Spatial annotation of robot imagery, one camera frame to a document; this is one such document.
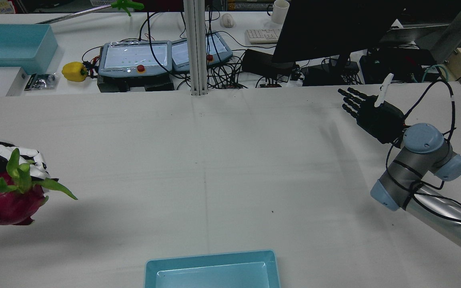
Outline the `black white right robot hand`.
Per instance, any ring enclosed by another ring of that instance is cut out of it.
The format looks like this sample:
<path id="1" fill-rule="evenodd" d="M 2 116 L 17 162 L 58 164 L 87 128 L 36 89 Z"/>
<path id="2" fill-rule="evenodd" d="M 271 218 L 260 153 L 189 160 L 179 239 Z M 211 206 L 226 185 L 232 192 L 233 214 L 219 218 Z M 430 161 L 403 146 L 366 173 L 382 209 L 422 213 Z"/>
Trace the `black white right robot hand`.
<path id="1" fill-rule="evenodd" d="M 342 108 L 356 119 L 358 126 L 382 144 L 393 144 L 401 147 L 402 134 L 408 126 L 404 113 L 394 105 L 385 101 L 386 91 L 394 74 L 389 73 L 384 79 L 379 95 L 366 95 L 349 87 L 347 91 L 338 89 L 343 96 Z"/>

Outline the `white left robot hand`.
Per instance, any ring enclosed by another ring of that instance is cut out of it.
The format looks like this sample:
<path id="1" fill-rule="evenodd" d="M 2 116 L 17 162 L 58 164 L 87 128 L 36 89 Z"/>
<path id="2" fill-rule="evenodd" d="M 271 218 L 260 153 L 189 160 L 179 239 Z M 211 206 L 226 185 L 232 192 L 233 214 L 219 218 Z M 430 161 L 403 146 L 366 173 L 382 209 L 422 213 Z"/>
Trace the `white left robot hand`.
<path id="1" fill-rule="evenodd" d="M 30 179 L 44 180 L 49 178 L 45 160 L 41 153 L 35 149 L 15 146 L 11 142 L 0 140 L 0 225 L 27 226 L 33 222 L 32 216 L 45 204 L 48 191 L 40 185 L 31 184 L 27 192 L 21 193 L 18 188 L 27 187 L 26 184 L 18 185 L 11 177 L 7 166 L 15 149 L 19 151 L 18 164 L 30 164 Z"/>

